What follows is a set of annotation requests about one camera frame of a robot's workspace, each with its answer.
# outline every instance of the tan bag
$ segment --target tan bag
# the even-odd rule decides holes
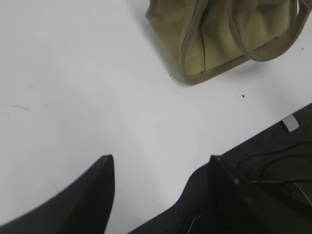
[[[146,18],[189,84],[285,53],[312,0],[150,0]]]

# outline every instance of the black object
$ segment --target black object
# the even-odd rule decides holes
[[[189,179],[169,210],[130,234],[312,233],[312,105],[279,122]]]
[[[103,156],[54,198],[0,227],[0,234],[103,234],[115,193],[114,160]]]

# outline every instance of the white surface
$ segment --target white surface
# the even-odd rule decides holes
[[[106,233],[127,233],[171,207],[211,154],[312,102],[311,20],[279,59],[188,86],[144,18],[148,0],[0,3],[0,223],[111,153]]]

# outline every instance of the cable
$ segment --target cable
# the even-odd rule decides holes
[[[308,202],[310,203],[310,205],[312,206],[312,202],[310,201],[310,199],[308,198],[308,196],[304,193],[304,191],[302,190],[302,188],[297,184],[297,183],[294,183],[299,189],[300,191],[302,192],[303,196],[308,200]]]
[[[255,154],[255,155],[249,155],[245,158],[242,158],[240,161],[237,162],[236,166],[237,168],[239,169],[240,167],[240,164],[252,157],[258,157],[258,156],[267,156],[267,155],[272,155],[272,154],[277,154],[277,153],[282,153],[282,152],[285,152],[287,150],[291,150],[293,148],[296,148],[298,146],[303,146],[303,145],[309,145],[309,144],[312,144],[312,141],[306,141],[306,142],[302,142],[302,143],[298,143],[296,145],[293,145],[293,146],[290,146],[290,147],[287,147],[287,148],[284,148],[282,150],[278,150],[278,151],[272,151],[272,152],[269,152],[269,153],[262,153],[262,154]]]
[[[264,166],[262,167],[261,171],[260,171],[260,174],[259,174],[259,180],[262,180],[262,177],[266,171],[266,169],[271,166],[272,164],[275,164],[277,163],[278,161],[280,160],[283,160],[283,159],[288,159],[288,158],[292,158],[292,157],[302,157],[302,158],[312,158],[312,154],[310,155],[287,155],[287,156],[284,156],[284,157],[280,157],[280,158],[277,158],[277,159],[273,159],[269,162],[267,162],[266,164],[264,164]]]

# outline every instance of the black cable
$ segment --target black cable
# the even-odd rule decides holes
[[[267,181],[251,181],[250,183],[257,183],[257,184],[261,184],[261,183],[267,183]],[[285,185],[285,184],[290,184],[290,183],[312,183],[312,179],[294,179],[294,180],[275,180],[272,179],[272,181],[270,182],[270,184],[278,184],[278,185]]]
[[[307,141],[307,142],[302,142],[302,143],[298,143],[296,145],[293,145],[293,146],[290,146],[288,148],[284,148],[282,150],[278,150],[278,151],[273,151],[273,152],[269,152],[269,153],[262,153],[262,154],[256,154],[256,155],[249,155],[245,158],[242,158],[240,161],[237,162],[236,166],[237,166],[237,169],[239,169],[240,167],[240,164],[252,157],[259,157],[259,156],[267,156],[267,155],[272,155],[272,154],[277,154],[277,153],[282,153],[282,152],[285,152],[287,150],[291,150],[293,148],[296,148],[298,146],[303,146],[303,145],[309,145],[309,144],[312,144],[312,141]]]
[[[260,171],[260,174],[259,174],[259,179],[258,180],[262,180],[262,177],[266,171],[266,169],[271,166],[272,164],[275,164],[277,163],[278,161],[280,160],[283,160],[283,159],[288,159],[288,158],[292,158],[292,157],[301,157],[301,158],[312,158],[312,154],[310,155],[287,155],[287,156],[284,156],[284,157],[280,157],[280,158],[277,158],[277,159],[273,159],[269,162],[267,162],[266,164],[264,164],[264,166],[262,167],[261,171]]]

